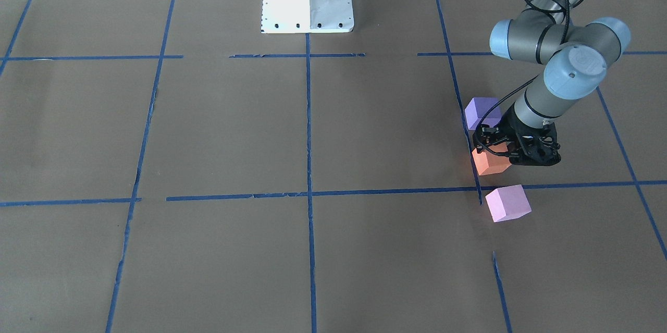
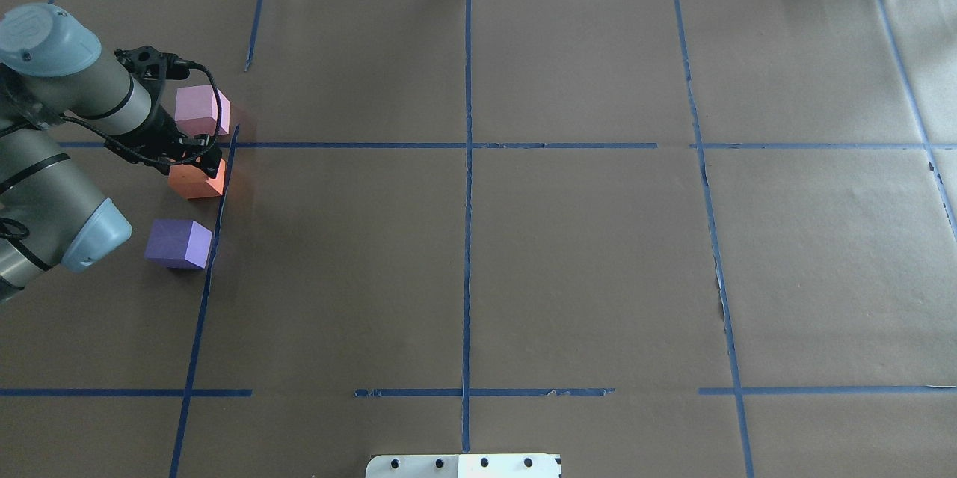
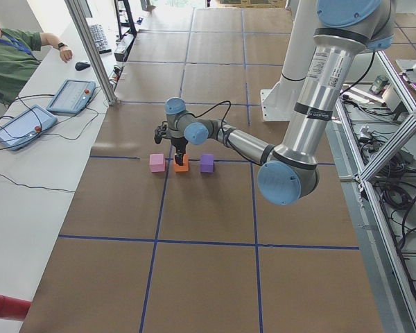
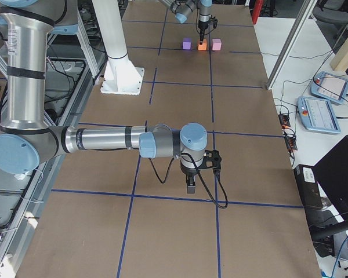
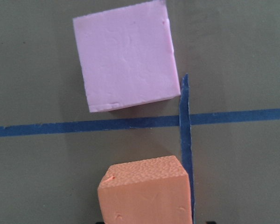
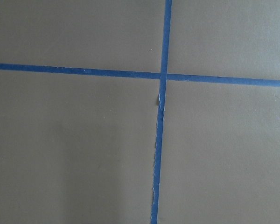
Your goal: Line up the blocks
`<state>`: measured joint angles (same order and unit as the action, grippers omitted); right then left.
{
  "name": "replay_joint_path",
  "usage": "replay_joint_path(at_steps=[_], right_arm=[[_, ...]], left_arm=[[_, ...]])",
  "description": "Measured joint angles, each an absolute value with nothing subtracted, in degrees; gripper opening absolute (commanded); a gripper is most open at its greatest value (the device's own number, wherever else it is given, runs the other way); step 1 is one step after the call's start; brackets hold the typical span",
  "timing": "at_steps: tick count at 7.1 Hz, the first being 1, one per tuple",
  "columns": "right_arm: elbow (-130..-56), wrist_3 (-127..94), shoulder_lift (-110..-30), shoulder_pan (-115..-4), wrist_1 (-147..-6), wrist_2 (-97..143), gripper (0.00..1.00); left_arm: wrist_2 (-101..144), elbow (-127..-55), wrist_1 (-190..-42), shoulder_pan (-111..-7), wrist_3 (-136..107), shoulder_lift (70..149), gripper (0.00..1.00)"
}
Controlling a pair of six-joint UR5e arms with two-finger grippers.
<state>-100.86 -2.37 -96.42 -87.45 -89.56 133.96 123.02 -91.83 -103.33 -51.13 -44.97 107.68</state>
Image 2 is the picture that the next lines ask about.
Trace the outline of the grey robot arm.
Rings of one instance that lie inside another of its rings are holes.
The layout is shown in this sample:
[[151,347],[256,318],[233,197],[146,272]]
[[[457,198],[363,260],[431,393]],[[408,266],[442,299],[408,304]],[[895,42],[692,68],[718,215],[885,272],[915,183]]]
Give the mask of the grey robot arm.
[[[68,123],[106,150],[169,174],[175,165],[219,174],[227,109],[209,68],[153,46],[108,53],[98,36],[50,3],[2,17],[1,287],[10,301],[57,266],[83,272],[132,236],[132,226],[50,134]],[[215,123],[187,134],[161,106],[165,83],[201,72]]]

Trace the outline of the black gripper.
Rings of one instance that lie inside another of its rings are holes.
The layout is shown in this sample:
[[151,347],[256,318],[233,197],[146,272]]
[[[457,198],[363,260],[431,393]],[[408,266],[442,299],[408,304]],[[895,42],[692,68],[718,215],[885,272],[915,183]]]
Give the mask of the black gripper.
[[191,165],[209,179],[219,176],[222,155],[212,153],[212,136],[189,138],[178,130],[175,120],[158,107],[148,121],[129,133],[109,135],[105,148],[130,164],[142,164],[168,176],[170,168]]

